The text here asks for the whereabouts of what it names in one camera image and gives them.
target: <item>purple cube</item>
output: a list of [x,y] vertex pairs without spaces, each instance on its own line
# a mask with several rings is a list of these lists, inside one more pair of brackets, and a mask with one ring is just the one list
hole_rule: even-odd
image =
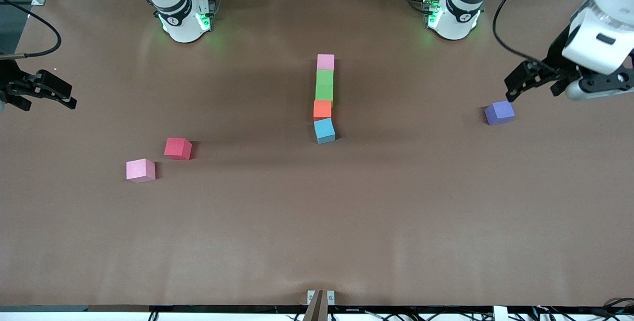
[[485,109],[484,113],[489,125],[508,123],[515,118],[513,106],[509,101],[495,102]]

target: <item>red cube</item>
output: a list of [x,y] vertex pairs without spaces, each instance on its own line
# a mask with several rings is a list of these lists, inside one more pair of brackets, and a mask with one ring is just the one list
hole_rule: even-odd
[[163,154],[172,160],[189,160],[192,156],[192,143],[185,138],[168,138]]
[[313,105],[313,120],[332,118],[332,101],[315,101]]

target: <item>green led light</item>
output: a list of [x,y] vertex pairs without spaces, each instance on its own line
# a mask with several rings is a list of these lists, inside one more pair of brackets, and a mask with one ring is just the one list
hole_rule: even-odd
[[475,14],[475,15],[474,15],[474,16],[475,16],[475,17],[474,17],[474,23],[473,23],[473,25],[471,25],[471,28],[476,27],[476,25],[477,25],[477,19],[478,19],[478,17],[480,16],[480,12],[482,12],[482,11],[478,10],[478,11],[477,11],[477,14]]
[[203,31],[207,31],[209,30],[209,28],[211,28],[211,26],[209,25],[209,19],[206,15],[200,15],[198,13],[196,13],[196,20],[199,21],[200,24],[200,28]]
[[428,25],[432,28],[435,28],[438,26],[438,21],[440,20],[440,17],[442,16],[442,11],[437,11],[434,14],[431,14],[429,16],[429,21],[428,21]]
[[159,15],[158,18],[160,19],[161,24],[163,24],[163,30],[167,31],[167,28],[165,27],[165,25],[167,23],[165,23],[165,20],[163,20],[163,18]]

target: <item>light pink cube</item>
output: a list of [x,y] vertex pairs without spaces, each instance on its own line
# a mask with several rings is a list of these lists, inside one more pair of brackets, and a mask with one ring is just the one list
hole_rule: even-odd
[[168,138],[163,154],[172,160],[189,160],[192,157],[192,143],[185,138]]
[[334,71],[335,70],[335,55],[318,54],[317,55],[317,69]]
[[141,159],[125,163],[125,179],[132,182],[148,182],[157,179],[152,161]]

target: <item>foam block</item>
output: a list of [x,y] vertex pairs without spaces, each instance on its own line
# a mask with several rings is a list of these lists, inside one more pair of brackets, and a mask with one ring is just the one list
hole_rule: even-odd
[[335,127],[332,125],[332,118],[326,118],[313,122],[315,125],[315,135],[317,143],[324,144],[335,141]]
[[332,118],[332,101],[315,101],[313,104],[313,120]]
[[495,102],[485,109],[484,114],[489,125],[508,123],[515,117],[513,106],[509,101]]
[[168,138],[163,154],[172,160],[189,160],[192,157],[192,143],[185,138]]
[[328,70],[317,70],[317,84],[333,86],[335,84],[335,72]]
[[334,71],[335,70],[335,55],[318,54],[317,55],[317,69]]
[[316,101],[331,101],[332,100],[332,87],[327,84],[317,84],[315,86],[315,100]]
[[132,182],[156,180],[156,167],[148,159],[128,161],[125,163],[125,179]]

